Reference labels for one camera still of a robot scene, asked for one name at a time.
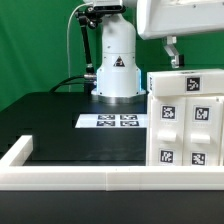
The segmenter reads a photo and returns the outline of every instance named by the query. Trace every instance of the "table surface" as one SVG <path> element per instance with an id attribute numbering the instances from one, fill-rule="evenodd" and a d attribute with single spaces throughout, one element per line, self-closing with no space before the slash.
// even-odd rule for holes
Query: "table surface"
<path id="1" fill-rule="evenodd" d="M 79 113 L 142 114 L 146 102 L 112 106 L 82 93 L 31 93 L 0 113 L 0 156 L 34 136 L 25 165 L 144 165 L 146 129 L 75 129 Z M 1 223 L 223 223 L 223 191 L 0 191 Z"/>

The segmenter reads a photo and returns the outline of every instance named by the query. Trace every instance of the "white panel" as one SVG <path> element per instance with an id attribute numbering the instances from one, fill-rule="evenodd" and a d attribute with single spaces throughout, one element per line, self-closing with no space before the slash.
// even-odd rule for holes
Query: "white panel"
<path id="1" fill-rule="evenodd" d="M 139 0 L 137 27 L 143 39 L 223 30 L 223 1 L 170 4 L 164 0 Z"/>
<path id="2" fill-rule="evenodd" d="M 185 98 L 153 98 L 149 165 L 182 165 Z"/>
<path id="3" fill-rule="evenodd" d="M 183 164 L 218 166 L 223 104 L 217 97 L 187 98 Z"/>
<path id="4" fill-rule="evenodd" d="M 221 94 L 224 93 L 223 86 L 222 69 L 148 73 L 148 90 L 157 97 Z"/>

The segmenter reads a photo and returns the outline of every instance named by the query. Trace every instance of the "cable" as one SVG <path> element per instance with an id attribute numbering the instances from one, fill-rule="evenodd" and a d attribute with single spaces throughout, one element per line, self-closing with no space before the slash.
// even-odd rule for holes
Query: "cable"
<path id="1" fill-rule="evenodd" d="M 67 57 L 68 57 L 68 77 L 71 77 L 71 57 L 70 57 L 70 28 L 71 28 L 71 22 L 72 22 L 72 18 L 74 16 L 74 14 L 77 12 L 77 10 L 83 6 L 88 6 L 88 5 L 93 5 L 93 2 L 90 3 L 86 3 L 86 4 L 82 4 L 78 7 L 75 8 L 75 10 L 73 10 L 69 21 L 68 21 L 68 27 L 67 27 Z"/>
<path id="2" fill-rule="evenodd" d="M 53 88 L 51 88 L 50 93 L 55 92 L 56 89 L 58 89 L 60 86 L 66 84 L 66 83 L 69 82 L 69 81 L 72 81 L 72 80 L 74 80 L 74 79 L 82 79 L 82 78 L 84 78 L 83 75 L 69 77 L 69 78 L 63 80 L 62 82 L 58 83 L 58 84 L 57 84 L 56 86 L 54 86 Z"/>

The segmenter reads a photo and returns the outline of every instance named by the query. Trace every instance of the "black square marker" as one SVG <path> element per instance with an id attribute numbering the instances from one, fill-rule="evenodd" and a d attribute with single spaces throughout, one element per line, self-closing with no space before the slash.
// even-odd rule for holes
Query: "black square marker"
<path id="1" fill-rule="evenodd" d="M 98 127 L 114 127 L 115 121 L 97 121 Z"/>
<path id="2" fill-rule="evenodd" d="M 138 121 L 121 121 L 122 127 L 138 127 Z"/>
<path id="3" fill-rule="evenodd" d="M 205 166 L 206 162 L 206 154 L 205 153 L 192 153 L 192 159 L 191 164 L 192 165 L 199 165 L 199 166 Z"/>
<path id="4" fill-rule="evenodd" d="M 210 108 L 209 107 L 195 107 L 195 121 L 209 121 Z"/>
<path id="5" fill-rule="evenodd" d="M 115 120 L 115 115 L 101 114 L 101 115 L 98 115 L 98 120 Z"/>
<path id="6" fill-rule="evenodd" d="M 160 151 L 160 162 L 161 163 L 173 163 L 174 152 L 170 150 L 161 150 Z"/>
<path id="7" fill-rule="evenodd" d="M 186 92 L 199 92 L 201 90 L 201 77 L 186 78 Z"/>
<path id="8" fill-rule="evenodd" d="M 162 106 L 162 119 L 176 120 L 176 107 Z"/>
<path id="9" fill-rule="evenodd" d="M 120 115 L 120 119 L 121 120 L 138 120 L 138 116 L 137 115 L 130 115 L 130 114 L 123 114 Z"/>

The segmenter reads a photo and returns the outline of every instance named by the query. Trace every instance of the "black cable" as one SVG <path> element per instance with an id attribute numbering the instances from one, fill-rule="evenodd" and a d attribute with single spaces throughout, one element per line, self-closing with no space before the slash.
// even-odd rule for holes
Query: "black cable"
<path id="1" fill-rule="evenodd" d="M 72 80 L 74 80 L 74 79 L 82 79 L 82 78 L 84 78 L 83 75 L 80 75 L 80 76 L 72 76 L 72 77 L 70 77 L 70 78 L 67 78 L 67 79 L 63 80 L 62 82 L 58 83 L 58 84 L 57 84 L 56 86 L 54 86 L 53 88 L 51 88 L 50 93 L 55 92 L 60 86 L 62 86 L 62 84 L 65 84 L 65 83 L 67 83 L 67 82 L 69 82 L 69 81 L 72 81 Z"/>

